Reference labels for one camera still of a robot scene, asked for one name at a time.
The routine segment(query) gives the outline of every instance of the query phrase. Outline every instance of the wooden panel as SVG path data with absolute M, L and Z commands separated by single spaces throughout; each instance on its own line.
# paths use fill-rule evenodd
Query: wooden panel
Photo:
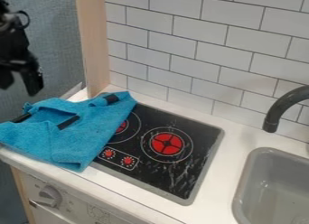
M 105 0 L 76 0 L 89 97 L 109 84 Z
M 21 197 L 24 212 L 28 218 L 29 224 L 35 224 L 33 212 L 31 211 L 30 205 L 29 205 L 29 199 L 23 187 L 23 183 L 21 181 L 21 175 L 20 175 L 21 172 L 13 168 L 12 166 L 11 166 L 11 171 L 12 171 L 12 174 L 15 180 L 17 190 L 19 192 L 19 196 Z

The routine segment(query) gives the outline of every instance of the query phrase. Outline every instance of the blue towel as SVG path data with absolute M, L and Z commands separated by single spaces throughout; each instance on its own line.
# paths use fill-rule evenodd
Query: blue towel
M 32 116 L 19 124 L 0 124 L 0 143 L 37 160 L 81 172 L 136 105 L 128 92 L 114 93 L 111 104 L 105 99 L 110 95 L 79 103 L 51 98 L 25 104 L 24 113 Z M 77 116 L 78 120 L 61 130 L 59 124 Z

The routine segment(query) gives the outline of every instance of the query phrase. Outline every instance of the black cooktop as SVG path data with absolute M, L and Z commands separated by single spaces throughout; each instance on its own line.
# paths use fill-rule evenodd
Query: black cooktop
M 189 205 L 222 136 L 217 127 L 138 104 L 92 166 Z

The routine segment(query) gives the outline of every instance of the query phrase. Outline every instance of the black faucet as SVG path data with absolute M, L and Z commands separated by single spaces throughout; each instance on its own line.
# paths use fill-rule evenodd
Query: black faucet
M 268 133 L 275 133 L 279 125 L 280 117 L 291 106 L 306 99 L 309 99 L 309 86 L 302 86 L 301 88 L 287 92 L 269 109 L 265 117 L 263 130 Z

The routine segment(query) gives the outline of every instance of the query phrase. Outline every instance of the sink basin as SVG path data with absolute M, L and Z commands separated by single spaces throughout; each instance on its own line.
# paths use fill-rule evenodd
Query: sink basin
M 232 209 L 239 224 L 309 224 L 309 160 L 272 148 L 252 151 Z

